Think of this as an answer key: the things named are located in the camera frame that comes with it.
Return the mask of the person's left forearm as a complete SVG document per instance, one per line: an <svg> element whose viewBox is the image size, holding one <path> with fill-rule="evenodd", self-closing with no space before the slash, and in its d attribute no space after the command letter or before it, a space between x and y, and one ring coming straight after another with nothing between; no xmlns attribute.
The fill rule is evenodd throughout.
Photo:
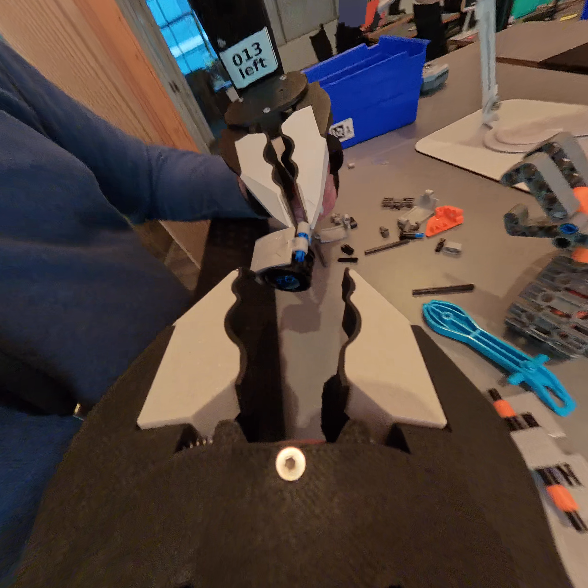
<svg viewBox="0 0 588 588"><path fill-rule="evenodd" d="M79 108L68 150L101 191L134 221L267 219L269 213L219 156L148 145Z"/></svg>

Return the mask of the orange plastic panel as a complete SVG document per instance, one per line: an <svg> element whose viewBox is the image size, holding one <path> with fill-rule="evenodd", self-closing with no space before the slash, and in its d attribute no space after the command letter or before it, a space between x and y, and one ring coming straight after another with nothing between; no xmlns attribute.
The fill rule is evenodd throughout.
<svg viewBox="0 0 588 588"><path fill-rule="evenodd" d="M448 231L464 222L463 210L455 206L446 205L437 207L435 214L428 219L425 236L431 238L439 233Z"/></svg>

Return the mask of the blue brick separator tool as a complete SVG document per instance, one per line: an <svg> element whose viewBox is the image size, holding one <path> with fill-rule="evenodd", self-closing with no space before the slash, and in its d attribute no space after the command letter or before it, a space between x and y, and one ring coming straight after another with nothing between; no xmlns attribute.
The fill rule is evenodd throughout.
<svg viewBox="0 0 588 588"><path fill-rule="evenodd" d="M508 372L513 386L525 384L554 414L566 417L577 408L557 376L546 365L546 355L531 357L482 329L460 306L432 300L422 306L423 318L437 334L462 342Z"/></svg>

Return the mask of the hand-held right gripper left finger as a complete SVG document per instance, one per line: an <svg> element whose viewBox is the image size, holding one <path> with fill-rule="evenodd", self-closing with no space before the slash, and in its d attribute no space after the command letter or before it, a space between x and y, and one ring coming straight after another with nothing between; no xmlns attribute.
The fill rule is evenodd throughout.
<svg viewBox="0 0 588 588"><path fill-rule="evenodd" d="M191 425L212 437L239 412L236 386L245 360L226 326L238 303L233 270L173 324L173 332L136 424L142 430Z"/></svg>

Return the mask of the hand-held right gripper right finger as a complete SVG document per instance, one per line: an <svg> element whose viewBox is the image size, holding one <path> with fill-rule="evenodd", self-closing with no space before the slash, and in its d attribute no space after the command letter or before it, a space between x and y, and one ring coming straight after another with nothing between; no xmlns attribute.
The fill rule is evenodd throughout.
<svg viewBox="0 0 588 588"><path fill-rule="evenodd" d="M335 442L351 420L364 423L376 443L400 424L445 429L447 417L409 320L350 268L342 300L347 338L323 386L325 440Z"/></svg>

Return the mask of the person's left hand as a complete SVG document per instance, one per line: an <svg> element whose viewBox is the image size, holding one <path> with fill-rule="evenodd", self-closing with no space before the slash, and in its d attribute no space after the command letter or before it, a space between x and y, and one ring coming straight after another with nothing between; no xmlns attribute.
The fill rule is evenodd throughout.
<svg viewBox="0 0 588 588"><path fill-rule="evenodd" d="M337 188L335 178L332 174L327 175L327 179L325 182L325 188L323 192L323 199L322 199L322 208L319 214L318 220L322 220L328 217L336 204L337 200Z"/></svg>

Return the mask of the blue storage bin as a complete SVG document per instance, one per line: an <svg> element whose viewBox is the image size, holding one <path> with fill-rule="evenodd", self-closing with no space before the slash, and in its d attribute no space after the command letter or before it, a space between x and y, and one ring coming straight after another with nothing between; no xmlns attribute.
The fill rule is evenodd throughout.
<svg viewBox="0 0 588 588"><path fill-rule="evenodd" d="M343 149L416 120L428 43L383 35L302 71L329 95L329 132Z"/></svg>

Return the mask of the grey blue motor hub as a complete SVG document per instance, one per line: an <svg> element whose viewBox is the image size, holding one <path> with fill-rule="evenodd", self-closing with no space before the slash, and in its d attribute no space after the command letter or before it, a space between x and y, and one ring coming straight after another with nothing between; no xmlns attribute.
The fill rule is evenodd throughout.
<svg viewBox="0 0 588 588"><path fill-rule="evenodd" d="M444 86L448 77L448 64L432 62L425 63L422 70L420 95L425 96L437 92Z"/></svg>

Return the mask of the black toy wheel assembly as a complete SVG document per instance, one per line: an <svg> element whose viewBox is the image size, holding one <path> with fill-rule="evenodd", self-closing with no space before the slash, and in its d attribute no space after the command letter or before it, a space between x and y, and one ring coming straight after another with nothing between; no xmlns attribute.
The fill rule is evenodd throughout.
<svg viewBox="0 0 588 588"><path fill-rule="evenodd" d="M256 275L260 283L285 292L304 292L312 283L315 253L312 249L312 229L307 222L299 222L292 242L292 260L288 266L271 268Z"/></svg>

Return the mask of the tracked toy robot vehicle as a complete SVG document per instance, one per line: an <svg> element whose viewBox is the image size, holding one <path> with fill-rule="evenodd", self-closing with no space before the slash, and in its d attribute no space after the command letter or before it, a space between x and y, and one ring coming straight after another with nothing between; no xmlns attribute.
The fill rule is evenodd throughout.
<svg viewBox="0 0 588 588"><path fill-rule="evenodd" d="M575 137L559 132L508 169L500 182L524 184L545 214L518 204L503 217L508 235L548 239L560 252L520 292L504 322L552 355L587 356L587 157Z"/></svg>

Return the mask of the black perforated board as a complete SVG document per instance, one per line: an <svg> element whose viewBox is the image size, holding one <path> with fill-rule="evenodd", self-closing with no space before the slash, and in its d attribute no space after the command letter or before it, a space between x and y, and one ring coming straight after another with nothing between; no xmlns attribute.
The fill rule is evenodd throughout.
<svg viewBox="0 0 588 588"><path fill-rule="evenodd" d="M245 271L237 282L240 300L229 326L246 352L245 373L236 394L237 421L249 442L278 442L286 433L276 295L249 272L255 241L268 233L265 220L211 221L194 293L197 303L229 273Z"/></svg>

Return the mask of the white book stand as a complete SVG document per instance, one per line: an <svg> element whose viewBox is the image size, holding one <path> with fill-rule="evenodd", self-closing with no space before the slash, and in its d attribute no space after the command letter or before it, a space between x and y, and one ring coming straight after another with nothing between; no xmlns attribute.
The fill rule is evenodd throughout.
<svg viewBox="0 0 588 588"><path fill-rule="evenodd" d="M415 150L492 180L526 153L561 132L580 139L587 154L587 106L510 99L496 79L496 2L477 1L481 54L481 109L421 139Z"/></svg>

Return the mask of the black axle rod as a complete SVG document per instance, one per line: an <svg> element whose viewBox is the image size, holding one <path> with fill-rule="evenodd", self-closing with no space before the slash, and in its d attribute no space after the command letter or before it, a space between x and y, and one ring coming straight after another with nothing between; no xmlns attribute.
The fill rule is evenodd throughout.
<svg viewBox="0 0 588 588"><path fill-rule="evenodd" d="M412 296L434 296L434 295L451 295L454 293L469 293L475 290L475 284L460 284L450 286L436 286L430 288L414 289L412 290Z"/></svg>
<svg viewBox="0 0 588 588"><path fill-rule="evenodd" d="M386 243L386 244L383 244L380 246L366 249L364 251L364 255L369 256L369 255L378 254L378 253L385 252L385 251L390 251L392 249L408 245L409 243L410 243L410 239L401 239L401 240L398 240L395 242L389 242L389 243Z"/></svg>

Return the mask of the large grey flat panel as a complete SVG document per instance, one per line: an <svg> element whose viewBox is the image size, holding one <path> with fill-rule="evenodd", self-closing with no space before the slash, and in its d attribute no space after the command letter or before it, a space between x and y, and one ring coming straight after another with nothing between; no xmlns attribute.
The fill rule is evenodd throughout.
<svg viewBox="0 0 588 588"><path fill-rule="evenodd" d="M415 232L436 212L438 199L433 190L426 190L415 201L415 205L398 218L398 228L403 232Z"/></svg>

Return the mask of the black wheel brick assembly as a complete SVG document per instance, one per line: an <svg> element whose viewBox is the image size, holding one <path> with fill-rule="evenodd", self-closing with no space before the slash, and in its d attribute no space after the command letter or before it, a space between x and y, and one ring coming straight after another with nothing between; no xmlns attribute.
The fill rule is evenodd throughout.
<svg viewBox="0 0 588 588"><path fill-rule="evenodd" d="M292 242L296 229L288 227L269 233L255 242L250 269L260 275L271 268L288 266L292 260Z"/></svg>

